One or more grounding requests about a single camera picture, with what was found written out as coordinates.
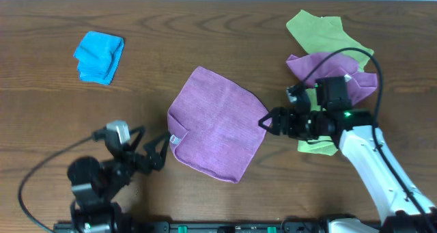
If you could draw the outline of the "folded blue cloth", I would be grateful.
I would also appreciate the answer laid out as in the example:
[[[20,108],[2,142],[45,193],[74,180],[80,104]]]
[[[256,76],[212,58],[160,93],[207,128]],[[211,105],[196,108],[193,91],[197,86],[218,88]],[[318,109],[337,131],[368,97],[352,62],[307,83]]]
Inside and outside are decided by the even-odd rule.
[[[110,85],[123,50],[123,38],[97,31],[87,32],[74,52],[74,58],[79,61],[79,79]]]

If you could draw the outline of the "crumpled purple cloth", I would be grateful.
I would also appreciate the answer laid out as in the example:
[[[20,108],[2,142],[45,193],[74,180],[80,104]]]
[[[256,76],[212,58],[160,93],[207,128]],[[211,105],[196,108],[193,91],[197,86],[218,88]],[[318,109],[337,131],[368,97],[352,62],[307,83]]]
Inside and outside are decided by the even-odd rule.
[[[287,66],[295,76],[303,81],[306,76],[330,53],[312,53],[304,57],[290,55]],[[378,87],[375,73],[359,71],[358,62],[342,53],[336,54],[324,62],[307,80],[309,87],[314,87],[315,80],[324,77],[343,77],[348,89],[348,96],[355,105],[370,96]]]

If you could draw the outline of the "green cloth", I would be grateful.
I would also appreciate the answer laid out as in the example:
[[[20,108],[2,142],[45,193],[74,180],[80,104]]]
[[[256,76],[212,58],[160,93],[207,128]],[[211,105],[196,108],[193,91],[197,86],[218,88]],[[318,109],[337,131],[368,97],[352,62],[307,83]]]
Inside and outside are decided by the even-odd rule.
[[[308,88],[306,89],[306,93],[310,100],[311,110],[319,111],[320,106],[317,102],[316,90],[313,88]],[[335,147],[330,137],[319,137],[318,139],[312,141],[299,141],[298,151],[309,154],[323,154],[332,156],[338,151],[338,149]]]
[[[287,21],[286,28],[308,55],[329,54],[347,47],[374,54],[372,49],[363,46],[344,31],[339,16],[318,17],[301,10]]]

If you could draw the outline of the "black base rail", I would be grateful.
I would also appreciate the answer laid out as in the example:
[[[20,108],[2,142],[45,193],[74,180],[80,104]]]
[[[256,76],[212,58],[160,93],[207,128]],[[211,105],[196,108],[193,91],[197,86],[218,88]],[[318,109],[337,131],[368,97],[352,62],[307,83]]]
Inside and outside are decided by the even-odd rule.
[[[72,223],[56,223],[55,233],[75,232],[115,232],[115,233],[316,233],[316,232],[377,232],[377,228],[366,225],[359,229],[352,220],[351,226],[327,226],[316,222],[291,221],[286,223],[134,223],[119,226],[84,223],[74,226]]]

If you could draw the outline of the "lower green cloth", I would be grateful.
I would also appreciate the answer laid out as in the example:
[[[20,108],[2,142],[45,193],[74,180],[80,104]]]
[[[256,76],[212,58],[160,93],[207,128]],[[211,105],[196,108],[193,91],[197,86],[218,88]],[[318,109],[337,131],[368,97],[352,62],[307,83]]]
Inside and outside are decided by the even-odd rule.
[[[317,102],[316,90],[313,88],[308,88],[306,89],[306,93],[310,100],[311,110],[319,111],[320,106]],[[323,154],[332,156],[338,151],[338,149],[335,147],[330,137],[319,137],[318,139],[312,141],[299,141],[298,151],[309,154]]]

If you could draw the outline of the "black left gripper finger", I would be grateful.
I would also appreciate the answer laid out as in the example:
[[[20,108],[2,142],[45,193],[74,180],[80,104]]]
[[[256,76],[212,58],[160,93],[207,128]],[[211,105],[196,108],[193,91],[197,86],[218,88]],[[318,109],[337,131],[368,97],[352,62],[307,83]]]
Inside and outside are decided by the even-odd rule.
[[[129,152],[135,152],[138,145],[140,144],[144,134],[146,132],[146,129],[144,126],[138,126],[136,128],[133,128],[129,131],[131,135],[135,135],[135,139],[129,144],[128,151]]]
[[[169,138],[170,133],[164,133],[143,145],[143,149],[146,151],[145,167],[148,172],[160,171],[165,166]]]

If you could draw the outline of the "purple microfiber cloth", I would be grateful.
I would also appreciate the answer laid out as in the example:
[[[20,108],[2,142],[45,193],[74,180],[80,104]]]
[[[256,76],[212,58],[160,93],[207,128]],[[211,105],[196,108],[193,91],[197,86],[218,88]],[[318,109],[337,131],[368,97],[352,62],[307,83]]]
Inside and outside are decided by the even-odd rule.
[[[199,66],[167,112],[171,151],[179,162],[236,184],[264,140],[258,122],[267,112],[253,93]]]

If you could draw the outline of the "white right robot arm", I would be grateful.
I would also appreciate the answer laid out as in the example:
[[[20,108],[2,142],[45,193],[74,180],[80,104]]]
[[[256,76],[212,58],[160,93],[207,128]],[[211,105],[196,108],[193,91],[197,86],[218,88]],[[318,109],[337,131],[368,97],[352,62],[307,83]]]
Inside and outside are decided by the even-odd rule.
[[[354,166],[376,205],[379,232],[436,231],[436,205],[409,179],[368,110],[299,113],[276,107],[258,124],[273,135],[292,139],[329,136]]]

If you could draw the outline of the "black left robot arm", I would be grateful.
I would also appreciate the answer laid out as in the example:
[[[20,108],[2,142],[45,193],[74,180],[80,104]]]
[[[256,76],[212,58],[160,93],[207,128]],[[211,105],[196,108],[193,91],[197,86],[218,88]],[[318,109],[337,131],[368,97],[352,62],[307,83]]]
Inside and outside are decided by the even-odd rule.
[[[67,175],[72,185],[75,201],[70,206],[72,230],[75,232],[152,232],[148,223],[137,223],[123,213],[112,199],[132,177],[159,171],[165,166],[169,148],[169,132],[145,143],[145,154],[136,152],[145,127],[129,130],[124,122],[107,124],[92,133],[94,141],[103,140],[113,158],[98,161],[92,156],[75,160]]]

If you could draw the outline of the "upper green cloth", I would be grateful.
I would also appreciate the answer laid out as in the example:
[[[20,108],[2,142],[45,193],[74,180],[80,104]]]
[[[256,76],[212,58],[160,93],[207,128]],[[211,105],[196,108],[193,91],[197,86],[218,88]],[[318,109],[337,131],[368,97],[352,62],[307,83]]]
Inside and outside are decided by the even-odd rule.
[[[286,28],[308,55],[329,54],[347,47],[374,54],[372,49],[363,46],[344,31],[339,16],[318,17],[301,10],[287,21]]]

